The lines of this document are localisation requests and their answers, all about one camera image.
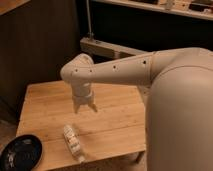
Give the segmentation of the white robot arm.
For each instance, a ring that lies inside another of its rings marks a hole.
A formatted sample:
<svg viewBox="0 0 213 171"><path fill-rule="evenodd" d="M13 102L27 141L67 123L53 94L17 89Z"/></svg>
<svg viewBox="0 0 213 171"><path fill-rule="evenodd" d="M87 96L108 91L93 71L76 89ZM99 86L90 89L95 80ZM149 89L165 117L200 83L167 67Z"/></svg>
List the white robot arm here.
<svg viewBox="0 0 213 171"><path fill-rule="evenodd" d="M147 87L147 171L213 171L213 51L160 50L99 64L81 53L60 75L76 106L93 102L93 83Z"/></svg>

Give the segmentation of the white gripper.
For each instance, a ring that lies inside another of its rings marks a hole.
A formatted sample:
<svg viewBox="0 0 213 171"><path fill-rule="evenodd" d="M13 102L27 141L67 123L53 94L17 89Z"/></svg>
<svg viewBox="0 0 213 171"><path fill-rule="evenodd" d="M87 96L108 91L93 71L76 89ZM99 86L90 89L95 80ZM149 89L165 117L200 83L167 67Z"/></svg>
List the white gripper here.
<svg viewBox="0 0 213 171"><path fill-rule="evenodd" d="M94 104L94 93L90 92L84 96L72 96L74 103L74 113L77 114L81 105L88 105L94 112L98 112L97 106Z"/></svg>

